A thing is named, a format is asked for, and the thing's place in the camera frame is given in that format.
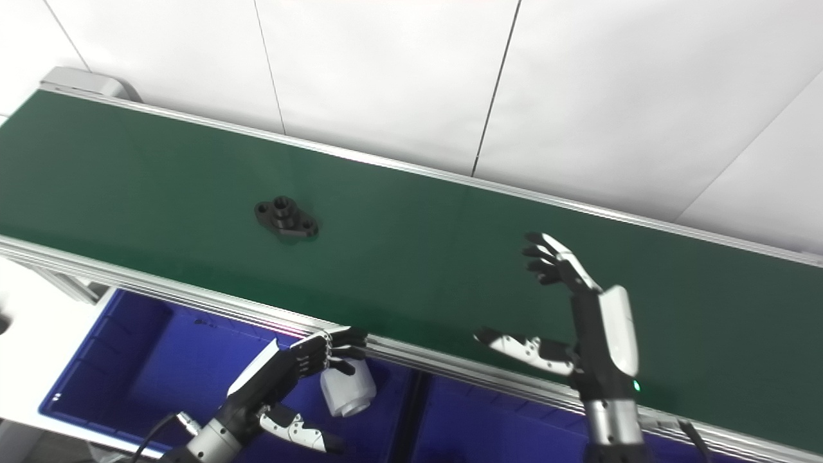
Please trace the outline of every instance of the panel seam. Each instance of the panel seam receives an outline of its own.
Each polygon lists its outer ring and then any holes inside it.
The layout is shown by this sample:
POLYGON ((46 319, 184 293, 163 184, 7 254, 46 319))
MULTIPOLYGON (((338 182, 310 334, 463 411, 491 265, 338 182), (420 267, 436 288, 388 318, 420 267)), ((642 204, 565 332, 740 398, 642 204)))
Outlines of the panel seam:
POLYGON ((59 18, 57 18, 57 14, 54 12, 51 5, 49 5, 49 1, 48 0, 43 0, 43 4, 46 6, 46 8, 49 9, 49 12, 51 13, 54 20, 57 22, 57 25, 60 27, 60 30, 63 31, 63 35, 66 36, 66 40, 68 40, 68 43, 74 49, 74 53, 77 54, 77 57, 80 59, 80 61, 82 61, 83 66, 86 67, 86 71, 91 72, 91 68, 89 67, 89 63, 87 63, 86 60, 83 58, 83 55, 80 54, 80 50, 77 48, 77 45, 74 44, 74 40, 72 40, 72 38, 68 35, 68 32, 66 31, 66 28, 63 27, 63 23, 60 22, 59 18))
POLYGON ((729 162, 728 162, 728 164, 726 164, 726 166, 725 166, 725 167, 724 167, 724 168, 723 168, 723 169, 722 169, 722 170, 721 170, 721 171, 720 171, 717 175, 715 175, 715 176, 714 176, 714 178, 713 178, 713 179, 712 179, 712 180, 711 180, 711 181, 710 181, 710 182, 709 182, 709 183, 705 186, 705 188, 703 188, 703 189, 702 189, 702 190, 701 190, 701 191, 700 191, 700 192, 699 192, 699 193, 695 196, 695 198, 694 198, 694 199, 692 199, 692 200, 691 200, 691 202, 689 202, 689 203, 686 205, 686 207, 685 207, 685 208, 683 208, 683 210, 681 210, 681 211, 680 211, 680 213, 679 213, 679 214, 677 214, 677 217, 675 217, 674 222, 679 221, 679 220, 683 217, 683 214, 685 214, 685 213, 686 213, 686 211, 688 211, 688 210, 689 210, 689 208, 691 208, 691 206, 693 206, 693 205, 697 202, 697 200, 698 200, 698 199, 700 199, 700 197, 702 197, 702 196, 703 196, 703 194, 705 194, 705 193, 706 193, 706 191, 708 191, 708 190, 709 190, 709 188, 710 188, 712 185, 714 185, 714 183, 715 183, 715 182, 717 182, 717 180, 718 180, 718 179, 719 179, 719 178, 720 178, 720 177, 721 177, 724 173, 726 173, 726 171, 729 169, 729 167, 731 167, 731 166, 732 166, 732 164, 734 164, 734 163, 735 163, 735 161, 737 161, 737 159, 738 159, 740 156, 742 156, 742 155, 743 155, 743 153, 745 153, 745 152, 746 152, 746 150, 748 150, 748 149, 749 149, 749 147, 750 147, 752 144, 754 144, 754 142, 755 142, 755 141, 757 141, 757 139, 758 139, 758 138, 760 138, 760 136, 761 136, 761 135, 763 135, 763 133, 764 133, 766 130, 768 130, 768 129, 769 129, 769 127, 771 127, 771 126, 774 124, 775 120, 777 120, 777 119, 778 119, 778 118, 779 118, 779 117, 780 117, 780 116, 781 116, 784 112, 786 112, 786 110, 788 109, 788 107, 789 107, 789 106, 791 106, 791 105, 792 105, 792 103, 794 103, 794 102, 795 102, 798 98, 800 98, 800 95, 802 95, 802 94, 803 94, 803 92, 804 92, 804 91, 806 91, 806 89, 807 89, 807 88, 808 88, 808 87, 809 87, 809 86, 810 86, 810 85, 811 85, 811 84, 812 84, 812 83, 813 83, 813 82, 814 82, 814 81, 815 81, 815 80, 816 80, 816 79, 817 79, 817 78, 818 78, 821 74, 823 74, 823 68, 822 68, 822 69, 821 69, 821 70, 820 70, 817 74, 815 74, 815 75, 814 75, 814 77, 812 77, 812 78, 811 78, 811 80, 810 80, 809 82, 807 82, 807 83, 806 83, 806 85, 804 85, 802 89, 800 89, 800 91, 799 91, 799 92, 798 92, 798 93, 794 96, 794 98, 792 98, 792 99, 791 99, 791 100, 790 100, 790 101, 786 104, 786 106, 784 106, 784 107, 783 107, 783 109, 781 109, 780 111, 778 111, 778 113, 777 113, 776 115, 774 115, 774 117, 773 117, 773 118, 769 121, 769 123, 768 123, 768 124, 766 124, 766 125, 763 127, 763 129, 762 129, 760 132, 758 132, 758 133, 757 133, 757 135, 755 135, 755 136, 751 139, 751 141, 750 141, 749 143, 747 143, 747 144, 746 144, 746 146, 745 146, 745 147, 744 147, 744 148, 743 148, 743 149, 742 149, 742 150, 741 150, 741 151, 740 151, 740 152, 739 152, 739 153, 738 153, 738 154, 737 154, 737 155, 736 155, 736 156, 735 156, 735 157, 734 157, 731 161, 729 161, 729 162))
POLYGON ((483 149, 483 141, 486 139, 486 130, 489 128, 489 119, 491 119, 491 110, 495 106, 495 98, 497 97, 497 89, 500 87, 500 78, 503 76, 503 67, 506 64, 506 56, 509 55, 509 46, 512 43, 512 35, 514 35, 514 26, 517 24, 517 16, 520 13, 520 3, 523 0, 517 1, 517 6, 514 8, 514 16, 512 17, 512 26, 509 28, 509 37, 506 39, 506 46, 503 49, 503 58, 500 60, 500 69, 497 70, 497 79, 495 80, 495 88, 491 91, 491 101, 489 101, 489 110, 486 112, 486 120, 483 122, 483 131, 480 133, 480 143, 477 145, 477 154, 474 156, 474 165, 472 166, 472 173, 474 176, 477 170, 477 162, 480 161, 480 151, 483 149))
POLYGON ((286 121, 283 120, 283 111, 280 108, 280 96, 277 94, 277 85, 274 83, 274 71, 272 70, 272 59, 269 58, 268 46, 266 45, 266 35, 263 33, 263 22, 260 21, 260 10, 258 9, 257 0, 254 2, 254 14, 258 18, 258 29, 260 29, 260 39, 263 41, 263 52, 266 54, 266 65, 268 66, 268 76, 272 80, 272 89, 274 90, 274 102, 277 105, 277 115, 280 116, 280 126, 283 128, 283 135, 286 133, 286 121))

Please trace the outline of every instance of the white table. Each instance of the white table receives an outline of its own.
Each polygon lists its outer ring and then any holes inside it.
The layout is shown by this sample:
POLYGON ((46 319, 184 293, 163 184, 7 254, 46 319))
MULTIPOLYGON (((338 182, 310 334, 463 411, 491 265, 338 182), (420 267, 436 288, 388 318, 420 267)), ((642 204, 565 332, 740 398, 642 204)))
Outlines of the white table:
MULTIPOLYGON (((128 452, 137 446, 38 413, 60 373, 111 298, 96 306, 73 301, 34 272, 0 259, 0 313, 12 320, 0 334, 0 418, 128 452)), ((160 456, 145 451, 149 457, 160 456)))

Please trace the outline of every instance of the blue plastic crate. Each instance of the blue plastic crate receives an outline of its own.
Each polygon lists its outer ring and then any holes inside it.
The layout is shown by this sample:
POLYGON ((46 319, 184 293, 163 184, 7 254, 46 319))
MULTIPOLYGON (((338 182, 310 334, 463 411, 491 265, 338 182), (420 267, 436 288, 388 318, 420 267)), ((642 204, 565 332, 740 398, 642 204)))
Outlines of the blue plastic crate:
MULTIPOLYGON (((117 291, 40 413, 139 443, 158 420, 185 410, 207 422, 245 366, 272 339, 295 338, 202 311, 117 291)), ((238 463, 268 461, 379 462, 388 459, 412 371, 368 360, 378 395, 349 418, 333 418, 319 375, 302 380, 284 404, 346 440, 346 455, 331 456, 262 435, 238 463)), ((167 451, 190 437, 168 426, 150 448, 167 451)))
MULTIPOLYGON (((588 441, 583 415, 434 377, 413 463, 579 463, 588 441)), ((686 443, 646 435, 657 463, 702 463, 686 443)), ((713 455, 714 463, 741 463, 713 455)))

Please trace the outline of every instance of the cable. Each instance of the cable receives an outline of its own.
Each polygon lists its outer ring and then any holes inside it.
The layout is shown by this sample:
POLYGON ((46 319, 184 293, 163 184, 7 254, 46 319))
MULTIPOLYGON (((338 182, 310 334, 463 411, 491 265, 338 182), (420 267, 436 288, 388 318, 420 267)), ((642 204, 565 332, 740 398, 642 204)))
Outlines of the cable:
POLYGON ((176 419, 176 418, 177 418, 176 413, 170 413, 170 414, 167 414, 165 416, 165 418, 158 421, 157 424, 155 424, 155 427, 152 428, 151 431, 149 431, 149 433, 146 435, 146 437, 143 438, 143 442, 140 442, 140 446, 134 452, 134 455, 132 455, 132 459, 129 460, 128 463, 137 463, 137 459, 140 458, 140 454, 143 453, 143 450, 145 450, 146 446, 149 445, 149 442, 151 441, 151 438, 154 437, 155 434, 157 434, 166 424, 168 424, 169 421, 171 421, 173 419, 176 419))
POLYGON ((706 445, 706 441, 703 440, 700 433, 695 429, 695 425, 692 424, 691 421, 685 421, 684 419, 677 420, 677 423, 680 424, 680 429, 683 433, 689 437, 691 442, 697 447, 697 450, 700 451, 705 463, 712 463, 712 452, 709 450, 709 446, 706 445))

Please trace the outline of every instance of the robotic hand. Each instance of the robotic hand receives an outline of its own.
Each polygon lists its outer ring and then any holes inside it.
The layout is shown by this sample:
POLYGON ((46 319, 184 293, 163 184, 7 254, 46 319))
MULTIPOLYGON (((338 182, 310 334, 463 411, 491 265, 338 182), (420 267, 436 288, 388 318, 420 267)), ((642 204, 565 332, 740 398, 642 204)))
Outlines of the robotic hand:
POLYGON ((580 393, 588 417, 585 463, 646 463, 649 454, 634 399, 637 341, 629 297, 621 286, 603 291, 559 241, 545 233, 526 235, 534 246, 528 269, 540 284, 563 283, 571 290, 577 344, 504 334, 490 328, 475 333, 481 343, 533 367, 567 376, 580 393))
POLYGON ((284 350, 275 339, 240 373, 215 417, 160 463, 228 463, 262 431, 317 451, 342 453, 342 439, 309 425, 280 401, 299 379, 326 368, 353 375, 355 368, 342 358, 364 358, 365 337, 366 332, 351 327, 321 330, 284 350))

